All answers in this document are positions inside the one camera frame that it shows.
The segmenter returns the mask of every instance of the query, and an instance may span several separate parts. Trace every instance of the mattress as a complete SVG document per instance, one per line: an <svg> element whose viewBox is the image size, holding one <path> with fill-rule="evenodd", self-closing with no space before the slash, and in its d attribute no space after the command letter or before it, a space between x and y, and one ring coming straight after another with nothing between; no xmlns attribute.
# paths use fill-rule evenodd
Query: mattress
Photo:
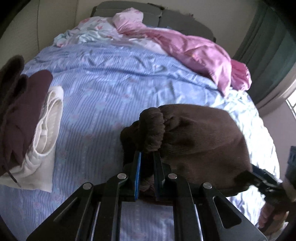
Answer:
<svg viewBox="0 0 296 241"><path fill-rule="evenodd" d="M216 85L172 57L107 42L43 49L25 66L32 75L53 74L64 89L64 111L57 140L53 192L0 186L0 215L19 241L85 182L103 183L123 167L119 135L149 107L187 103L226 110L243 132L251 162L279 177L273 140L246 92L227 98ZM263 196L255 187L229 200L256 224ZM123 203L121 240L173 240L171 207Z"/></svg>

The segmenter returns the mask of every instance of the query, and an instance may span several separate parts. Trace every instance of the silver screw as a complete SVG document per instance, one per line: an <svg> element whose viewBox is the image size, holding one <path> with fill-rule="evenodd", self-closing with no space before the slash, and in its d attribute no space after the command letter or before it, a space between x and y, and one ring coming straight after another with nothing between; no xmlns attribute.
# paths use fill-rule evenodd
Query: silver screw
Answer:
<svg viewBox="0 0 296 241"><path fill-rule="evenodd" d="M118 179L126 179L126 174L125 173L119 173L117 175Z"/></svg>
<svg viewBox="0 0 296 241"><path fill-rule="evenodd" d="M169 178L169 179L176 179L176 178L177 178L177 174L175 174L175 173L170 173L170 174L168 175L168 178Z"/></svg>
<svg viewBox="0 0 296 241"><path fill-rule="evenodd" d="M89 190L89 189L91 189L91 186L92 186L91 183L84 183L83 184L83 189L84 190Z"/></svg>
<svg viewBox="0 0 296 241"><path fill-rule="evenodd" d="M205 189L211 189L211 188L212 188L212 184L210 184L210 183L204 183L204 184L203 184L203 187L204 187Z"/></svg>

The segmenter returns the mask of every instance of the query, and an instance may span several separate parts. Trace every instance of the gray headboard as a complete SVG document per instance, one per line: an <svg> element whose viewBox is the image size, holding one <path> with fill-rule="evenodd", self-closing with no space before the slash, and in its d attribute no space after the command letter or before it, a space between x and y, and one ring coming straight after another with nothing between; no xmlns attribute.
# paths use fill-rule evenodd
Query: gray headboard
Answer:
<svg viewBox="0 0 296 241"><path fill-rule="evenodd" d="M113 17L127 8L133 7L144 13L143 23L160 28L171 28L184 35L200 36L216 42L212 31L191 15L184 15L178 11L164 9L162 6L132 2L132 1L105 1L95 6L91 17Z"/></svg>

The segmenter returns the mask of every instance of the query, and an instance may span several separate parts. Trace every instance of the brown corduroy fabric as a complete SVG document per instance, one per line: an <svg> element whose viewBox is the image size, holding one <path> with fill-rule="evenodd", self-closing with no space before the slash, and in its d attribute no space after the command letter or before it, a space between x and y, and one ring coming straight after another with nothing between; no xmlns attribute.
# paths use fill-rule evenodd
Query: brown corduroy fabric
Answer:
<svg viewBox="0 0 296 241"><path fill-rule="evenodd" d="M14 56L0 70L0 176L22 164L53 79L48 70L28 78L23 68L23 57Z"/></svg>
<svg viewBox="0 0 296 241"><path fill-rule="evenodd" d="M152 184L147 179L153 175L151 153L158 150L162 161L190 183L210 182L227 196L247 188L234 180L252 171L246 141L224 110L189 104L152 107L124 128L120 139L124 164L132 162L135 150L143 152L142 183Z"/></svg>

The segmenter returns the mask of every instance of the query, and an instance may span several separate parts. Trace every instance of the pink fabric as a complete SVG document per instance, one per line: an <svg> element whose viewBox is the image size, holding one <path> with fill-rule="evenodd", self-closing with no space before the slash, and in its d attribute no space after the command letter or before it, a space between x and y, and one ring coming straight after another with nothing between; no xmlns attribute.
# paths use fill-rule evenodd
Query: pink fabric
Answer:
<svg viewBox="0 0 296 241"><path fill-rule="evenodd" d="M250 87L251 78L247 67L232 61L222 47L208 39L186 36L171 29L149 28L142 23L143 13L134 8L115 14L112 20L118 33L151 38L186 67L211 78L225 96L228 95L230 84L235 89L242 87L246 90Z"/></svg>

